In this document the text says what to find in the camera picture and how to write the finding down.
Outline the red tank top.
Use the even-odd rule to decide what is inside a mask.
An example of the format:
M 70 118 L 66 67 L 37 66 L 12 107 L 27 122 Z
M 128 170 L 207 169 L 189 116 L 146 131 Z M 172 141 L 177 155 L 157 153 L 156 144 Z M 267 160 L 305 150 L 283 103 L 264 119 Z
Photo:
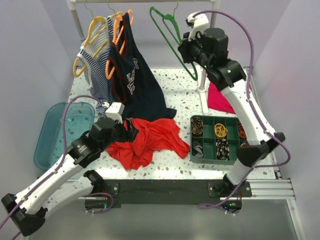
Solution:
M 153 161 L 155 151 L 171 150 L 184 159 L 190 146 L 180 136 L 180 127 L 174 119 L 147 121 L 132 119 L 138 134 L 133 142 L 116 142 L 106 148 L 109 156 L 119 161 L 125 170 L 138 170 Z

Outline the green clothes hanger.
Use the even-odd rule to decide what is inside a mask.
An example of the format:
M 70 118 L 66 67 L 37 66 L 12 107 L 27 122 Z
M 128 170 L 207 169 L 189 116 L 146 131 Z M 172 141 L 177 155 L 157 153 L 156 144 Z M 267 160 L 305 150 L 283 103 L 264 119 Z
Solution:
M 176 13 L 176 10 L 178 7 L 179 7 L 179 1 L 177 0 L 176 6 L 173 9 L 173 13 L 172 14 L 170 14 L 170 13 L 164 14 L 164 13 L 160 12 L 154 6 L 151 6 L 149 8 L 149 15 L 151 17 L 151 20 L 153 21 L 153 23 L 157 27 L 158 31 L 160 32 L 160 34 L 162 35 L 162 37 L 164 38 L 164 40 L 166 41 L 166 43 L 168 44 L 168 46 L 170 47 L 172 52 L 174 53 L 175 57 L 178 59 L 179 63 L 186 70 L 186 72 L 189 74 L 189 76 L 191 77 L 192 80 L 198 81 L 198 72 L 197 72 L 195 64 L 194 63 L 191 64 L 192 69 L 193 69 L 193 73 L 191 73 L 191 71 L 187 68 L 187 66 L 183 62 L 181 55 L 178 53 L 178 51 L 177 51 L 178 49 L 173 47 L 173 45 L 169 41 L 168 37 L 165 35 L 163 30 L 161 29 L 161 27 L 157 23 L 155 17 L 153 16 L 153 14 L 157 14 L 161 18 L 163 25 L 166 27 L 167 31 L 169 32 L 169 34 L 171 35 L 173 40 L 176 42 L 176 44 L 178 46 L 180 46 L 182 44 L 182 38 L 181 38 L 178 23 L 175 19 L 175 13 Z

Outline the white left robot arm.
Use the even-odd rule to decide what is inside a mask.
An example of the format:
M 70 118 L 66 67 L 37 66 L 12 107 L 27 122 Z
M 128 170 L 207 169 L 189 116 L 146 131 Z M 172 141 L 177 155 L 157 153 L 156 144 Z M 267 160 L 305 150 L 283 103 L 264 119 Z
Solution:
M 24 237 L 37 232 L 54 207 L 81 196 L 99 196 L 104 190 L 104 179 L 95 171 L 87 170 L 73 185 L 64 184 L 71 177 L 98 160 L 101 153 L 116 142 L 132 143 L 139 130 L 132 120 L 124 122 L 102 117 L 90 130 L 75 139 L 60 159 L 25 190 L 6 194 L 1 202 L 7 217 L 1 226 L 11 219 Z

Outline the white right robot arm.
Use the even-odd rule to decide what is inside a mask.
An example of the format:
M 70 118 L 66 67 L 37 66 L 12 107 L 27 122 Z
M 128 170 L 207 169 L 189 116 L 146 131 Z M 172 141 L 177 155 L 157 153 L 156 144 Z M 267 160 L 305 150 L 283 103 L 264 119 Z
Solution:
M 239 62 L 228 57 L 229 38 L 220 28 L 183 34 L 178 47 L 184 63 L 197 63 L 208 80 L 227 99 L 246 134 L 247 144 L 236 150 L 236 161 L 223 177 L 223 192 L 230 197 L 240 190 L 240 183 L 257 162 L 267 157 L 285 135 L 269 124 L 250 90 L 249 80 Z

